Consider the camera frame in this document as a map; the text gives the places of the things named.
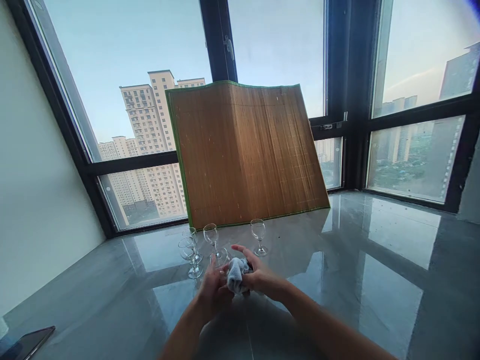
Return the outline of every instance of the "gray cloth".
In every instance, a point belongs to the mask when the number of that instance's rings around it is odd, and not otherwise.
[[[253,270],[246,259],[234,257],[228,264],[228,274],[226,276],[228,289],[236,295],[246,292],[248,289],[242,284],[242,274],[250,274],[251,272]]]

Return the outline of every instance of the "window frame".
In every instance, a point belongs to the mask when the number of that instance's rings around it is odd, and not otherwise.
[[[117,227],[112,212],[119,212],[120,205],[107,200],[103,187],[110,186],[110,184],[105,179],[100,184],[99,176],[175,164],[178,163],[177,152],[166,151],[101,162],[90,160],[89,154],[95,150],[88,149],[83,139],[92,136],[93,132],[89,133],[76,122],[70,109],[69,100],[62,89],[62,82],[56,73],[55,65],[50,59],[49,49],[42,37],[42,31],[37,26],[35,15],[28,5],[29,1],[6,0],[6,3],[106,238],[111,239],[187,223],[188,218],[185,214],[184,219],[160,222],[144,227],[130,229]],[[479,71],[476,73],[471,94],[372,119],[381,1],[365,0],[360,4],[354,0],[324,0],[324,99],[318,99],[318,101],[323,101],[325,116],[310,118],[309,122],[314,141],[343,139],[340,187],[329,189],[328,193],[355,189],[456,213],[480,130]],[[230,56],[223,41],[225,36],[231,40],[235,54],[228,0],[199,0],[199,4],[212,81],[237,82],[235,58]],[[465,115],[465,121],[445,204],[366,188],[370,133],[372,131],[458,115]],[[94,155],[91,157],[100,158],[100,154]]]
[[[480,131],[480,71],[477,69],[470,94],[372,118],[382,0],[365,0],[361,5],[352,1],[350,5],[352,14],[350,38],[354,41],[350,42],[348,52],[355,61],[349,64],[347,108],[351,117],[355,119],[352,122],[350,136],[355,144],[346,153],[348,160],[345,166],[348,179],[345,189],[356,189],[449,213],[458,213]],[[463,115],[465,120],[444,203],[367,188],[370,139],[373,131]]]

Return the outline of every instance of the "rolled bamboo mat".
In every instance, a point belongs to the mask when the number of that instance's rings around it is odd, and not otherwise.
[[[329,208],[300,85],[166,91],[190,226]]]

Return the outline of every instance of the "phone screen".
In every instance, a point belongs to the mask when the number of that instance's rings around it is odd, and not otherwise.
[[[55,326],[47,327],[41,330],[30,332],[23,335],[10,349],[7,350],[0,360],[28,360],[45,343],[49,336],[54,332]]]

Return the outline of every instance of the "sky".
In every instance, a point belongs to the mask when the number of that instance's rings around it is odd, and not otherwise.
[[[119,86],[148,71],[205,78],[198,0],[44,0],[95,136],[134,137]],[[300,84],[310,118],[324,115],[323,0],[229,0],[238,81]],[[394,0],[383,101],[438,100],[446,62],[480,41],[467,0]]]

